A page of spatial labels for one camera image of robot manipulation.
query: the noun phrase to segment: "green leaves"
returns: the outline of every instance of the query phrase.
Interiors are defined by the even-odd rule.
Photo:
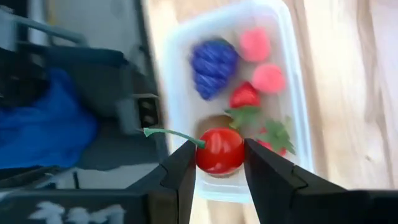
[[[261,109],[258,106],[242,106],[240,108],[225,110],[232,118],[233,122],[229,126],[239,129],[244,124],[256,124],[259,121]]]
[[[259,140],[268,142],[275,152],[279,152],[285,148],[290,153],[295,154],[294,146],[290,142],[289,133],[282,122],[268,119],[265,122],[265,129],[264,133],[258,135],[257,138]]]

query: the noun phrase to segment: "pink toy fruit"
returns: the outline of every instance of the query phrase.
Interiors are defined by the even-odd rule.
[[[285,88],[285,78],[277,65],[266,63],[254,70],[252,85],[263,93],[278,93]]]
[[[271,52],[271,43],[263,28],[246,31],[240,40],[242,58],[248,62],[265,60]]]

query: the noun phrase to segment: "wooden surface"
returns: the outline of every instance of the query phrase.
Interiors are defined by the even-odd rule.
[[[318,175],[348,189],[396,187],[398,3],[284,1],[299,46]],[[231,2],[147,0],[155,65],[179,23]],[[194,198],[191,223],[243,222],[258,222],[252,205]]]

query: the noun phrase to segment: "blue fabric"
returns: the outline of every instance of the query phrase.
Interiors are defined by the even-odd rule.
[[[95,138],[97,123],[79,104],[69,75],[48,72],[50,88],[31,107],[0,110],[0,169],[73,166]]]

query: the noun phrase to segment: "clear plastic box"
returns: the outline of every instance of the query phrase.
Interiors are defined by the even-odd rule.
[[[160,82],[167,112],[166,127],[194,136],[197,121],[211,114],[223,114],[228,108],[231,92],[249,80],[256,64],[241,62],[237,77],[212,101],[205,101],[196,92],[189,64],[192,45],[221,36],[239,51],[238,37],[245,29],[263,27],[272,46],[267,62],[279,65],[287,79],[287,89],[274,96],[262,97],[264,116],[292,118],[291,136],[296,155],[287,158],[313,172],[312,147],[307,118],[299,55],[290,12],[281,0],[250,0],[232,4],[188,21],[166,40],[160,64]],[[169,135],[169,149],[180,147],[185,139]],[[197,169],[195,193],[210,200],[250,202],[243,167],[228,178],[215,178]]]

